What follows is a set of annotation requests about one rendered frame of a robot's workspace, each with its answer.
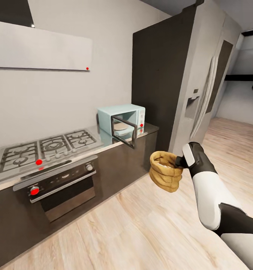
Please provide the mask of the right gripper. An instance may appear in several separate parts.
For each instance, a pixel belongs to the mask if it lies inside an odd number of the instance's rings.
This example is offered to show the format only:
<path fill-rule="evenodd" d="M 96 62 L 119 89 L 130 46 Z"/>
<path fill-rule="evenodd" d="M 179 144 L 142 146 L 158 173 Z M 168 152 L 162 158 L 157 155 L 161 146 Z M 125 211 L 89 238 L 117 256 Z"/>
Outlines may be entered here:
<path fill-rule="evenodd" d="M 184 167 L 184 168 L 187 168 L 188 169 L 187 162 L 184 162 L 183 158 L 180 157 L 180 156 L 177 156 L 175 165 L 181 166 L 181 167 Z"/>

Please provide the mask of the popcorn bag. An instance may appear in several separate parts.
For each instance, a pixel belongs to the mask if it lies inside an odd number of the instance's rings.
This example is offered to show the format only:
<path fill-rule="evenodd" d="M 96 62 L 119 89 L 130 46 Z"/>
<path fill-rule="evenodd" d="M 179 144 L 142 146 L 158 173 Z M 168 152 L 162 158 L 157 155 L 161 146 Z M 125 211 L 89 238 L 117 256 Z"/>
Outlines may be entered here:
<path fill-rule="evenodd" d="M 173 193 L 179 188 L 184 167 L 175 165 L 177 156 L 166 151 L 156 151 L 151 154 L 149 175 L 161 189 Z"/>

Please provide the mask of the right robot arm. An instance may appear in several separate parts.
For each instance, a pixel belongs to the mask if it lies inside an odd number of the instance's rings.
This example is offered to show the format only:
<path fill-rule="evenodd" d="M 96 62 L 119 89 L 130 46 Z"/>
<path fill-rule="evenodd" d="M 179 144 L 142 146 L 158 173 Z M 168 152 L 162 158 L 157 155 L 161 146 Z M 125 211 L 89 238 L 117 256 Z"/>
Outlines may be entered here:
<path fill-rule="evenodd" d="M 200 144 L 186 143 L 182 152 L 175 165 L 189 168 L 200 222 L 253 270 L 253 218 L 231 194 Z"/>

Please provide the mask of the microwave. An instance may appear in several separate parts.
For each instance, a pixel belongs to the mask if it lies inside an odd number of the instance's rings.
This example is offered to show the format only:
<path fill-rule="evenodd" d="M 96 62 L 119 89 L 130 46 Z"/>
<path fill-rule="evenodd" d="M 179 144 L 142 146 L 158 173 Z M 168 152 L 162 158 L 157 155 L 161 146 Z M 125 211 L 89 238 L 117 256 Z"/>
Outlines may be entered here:
<path fill-rule="evenodd" d="M 97 110 L 100 128 L 135 150 L 137 129 L 145 121 L 145 107 L 129 103 Z"/>

